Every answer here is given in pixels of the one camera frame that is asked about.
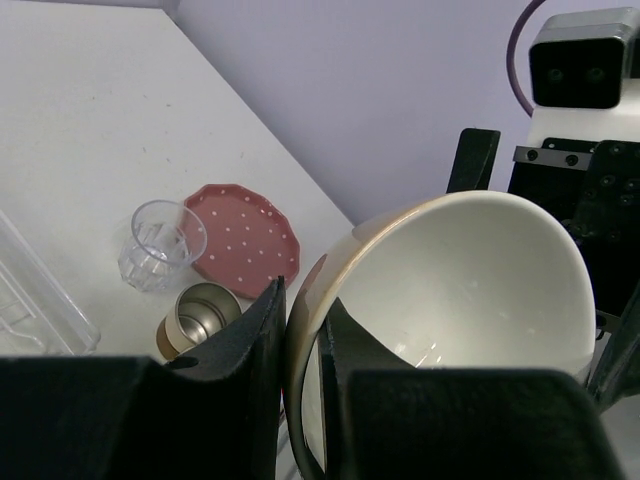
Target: ceramic bowl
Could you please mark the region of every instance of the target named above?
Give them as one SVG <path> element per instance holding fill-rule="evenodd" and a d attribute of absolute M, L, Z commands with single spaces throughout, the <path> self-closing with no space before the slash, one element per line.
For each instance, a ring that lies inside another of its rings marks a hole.
<path fill-rule="evenodd" d="M 288 321 L 285 407 L 307 480 L 317 477 L 312 454 L 324 468 L 314 345 L 336 297 L 417 367 L 542 367 L 581 382 L 589 373 L 589 275 L 570 235 L 542 208 L 507 193 L 473 191 L 376 217 L 317 262 Z"/>

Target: bowl rim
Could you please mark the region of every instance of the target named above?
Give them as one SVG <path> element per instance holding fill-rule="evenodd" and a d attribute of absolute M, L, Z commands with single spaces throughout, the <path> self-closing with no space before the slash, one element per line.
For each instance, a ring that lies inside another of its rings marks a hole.
<path fill-rule="evenodd" d="M 459 203 L 467 201 L 491 201 L 499 202 L 502 204 L 509 204 L 510 206 L 520 206 L 526 210 L 529 214 L 537 216 L 540 220 L 544 221 L 550 228 L 550 231 L 554 233 L 559 240 L 564 240 L 563 244 L 567 250 L 567 260 L 571 261 L 575 266 L 576 273 L 579 276 L 579 284 L 575 285 L 575 290 L 582 291 L 587 298 L 590 298 L 589 313 L 593 318 L 594 328 L 591 329 L 591 335 L 589 343 L 593 345 L 591 349 L 591 356 L 595 350 L 595 300 L 593 297 L 593 289 L 591 287 L 590 276 L 582 258 L 582 254 L 577 245 L 573 241 L 571 235 L 566 231 L 562 224 L 555 219 L 549 212 L 544 210 L 539 205 L 527 200 L 523 197 L 498 191 L 489 190 L 472 190 L 464 192 L 455 192 L 444 194 L 429 200 L 423 200 L 411 207 L 407 207 L 401 210 L 387 213 L 391 215 L 391 218 L 387 220 L 380 228 L 371 234 L 368 238 L 365 238 L 358 245 L 354 246 L 346 257 L 346 260 L 342 263 L 336 272 L 328 277 L 328 287 L 322 294 L 321 299 L 317 302 L 316 307 L 309 311 L 307 315 L 307 321 L 304 325 L 298 325 L 292 323 L 292 317 L 295 308 L 292 309 L 289 316 L 285 334 L 285 376 L 284 376 L 284 404 L 287 414 L 287 423 L 290 433 L 291 447 L 295 456 L 295 460 L 300 468 L 303 478 L 307 480 L 321 480 L 324 478 L 320 466 L 318 465 L 315 456 L 311 452 L 311 449 L 307 445 L 304 435 L 304 427 L 302 422 L 302 393 L 304 388 L 304 381 L 306 377 L 307 365 L 311 357 L 311 352 L 315 344 L 318 332 L 322 327 L 324 319 L 335 301 L 338 291 L 347 280 L 351 272 L 358 267 L 360 262 L 367 256 L 374 247 L 379 245 L 383 240 L 393 234 L 401 227 L 412 223 L 423 215 L 433 213 L 441 208 L 447 208 Z M 376 219 L 384 217 L 382 214 L 378 217 L 371 219 L 371 222 L 375 222 Z M 330 254 L 339 245 L 339 242 L 328 250 Z"/>

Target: white table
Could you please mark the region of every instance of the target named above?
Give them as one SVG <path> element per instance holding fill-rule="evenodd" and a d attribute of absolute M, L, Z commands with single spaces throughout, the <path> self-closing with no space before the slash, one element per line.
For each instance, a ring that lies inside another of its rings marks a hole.
<path fill-rule="evenodd" d="M 351 224 L 171 20 L 28 2 L 0 16 L 0 209 L 100 328 L 98 352 L 160 358 L 179 289 L 124 284 L 118 249 L 138 205 L 206 183 L 242 184 L 288 217 L 302 250 L 290 308 Z"/>

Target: clear plastic container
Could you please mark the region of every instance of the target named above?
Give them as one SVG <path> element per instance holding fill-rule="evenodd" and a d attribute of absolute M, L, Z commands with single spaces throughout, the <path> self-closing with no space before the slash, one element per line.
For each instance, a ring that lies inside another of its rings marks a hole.
<path fill-rule="evenodd" d="M 100 332 L 0 211 L 0 355 L 86 355 Z"/>

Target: pink polka dot plate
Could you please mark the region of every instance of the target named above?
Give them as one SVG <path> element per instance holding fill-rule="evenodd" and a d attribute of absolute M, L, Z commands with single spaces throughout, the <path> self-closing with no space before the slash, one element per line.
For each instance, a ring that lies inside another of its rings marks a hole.
<path fill-rule="evenodd" d="M 262 195 L 241 185 L 205 185 L 184 204 L 207 230 L 207 249 L 193 265 L 207 280 L 253 299 L 278 275 L 287 286 L 296 278 L 300 244 L 287 218 Z"/>

